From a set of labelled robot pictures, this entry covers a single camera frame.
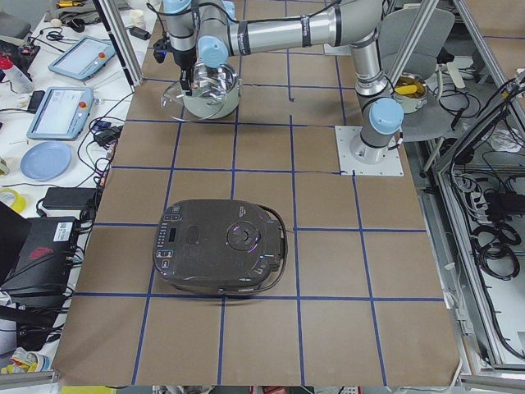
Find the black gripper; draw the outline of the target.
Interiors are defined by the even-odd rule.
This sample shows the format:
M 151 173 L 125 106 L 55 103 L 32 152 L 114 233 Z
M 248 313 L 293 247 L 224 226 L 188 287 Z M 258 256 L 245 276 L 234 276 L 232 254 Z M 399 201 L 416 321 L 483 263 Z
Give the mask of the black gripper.
M 175 64 L 181 69 L 179 78 L 181 90 L 186 96 L 191 96 L 194 81 L 192 68 L 195 65 L 195 47 L 185 50 L 177 49 L 171 45 L 168 37 L 162 37 L 153 45 L 153 57 L 158 64 L 162 64 L 168 53 L 172 54 Z

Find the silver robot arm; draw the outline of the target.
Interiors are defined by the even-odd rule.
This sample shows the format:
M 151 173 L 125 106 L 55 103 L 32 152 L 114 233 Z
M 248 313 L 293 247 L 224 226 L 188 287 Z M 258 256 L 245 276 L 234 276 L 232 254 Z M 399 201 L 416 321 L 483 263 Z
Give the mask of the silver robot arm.
M 334 1 L 301 16 L 237 20 L 231 1 L 165 1 L 166 27 L 153 46 L 162 63 L 172 54 L 180 68 L 180 87 L 192 96 L 198 64 L 209 69 L 227 65 L 231 56 L 329 44 L 350 49 L 356 92 L 364 125 L 349 149 L 361 163 L 373 165 L 386 157 L 404 115 L 389 93 L 378 44 L 381 4 L 378 1 Z

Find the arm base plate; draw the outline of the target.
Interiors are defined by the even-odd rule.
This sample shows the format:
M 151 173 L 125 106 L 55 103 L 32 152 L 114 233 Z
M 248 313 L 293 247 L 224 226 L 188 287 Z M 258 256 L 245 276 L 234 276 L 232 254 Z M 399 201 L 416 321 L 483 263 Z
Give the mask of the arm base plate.
M 361 140 L 361 126 L 335 126 L 339 167 L 346 176 L 403 176 L 404 170 L 395 137 L 382 148 L 371 148 Z
M 349 45 L 331 46 L 330 44 L 324 44 L 323 53 L 326 56 L 352 56 L 351 47 Z

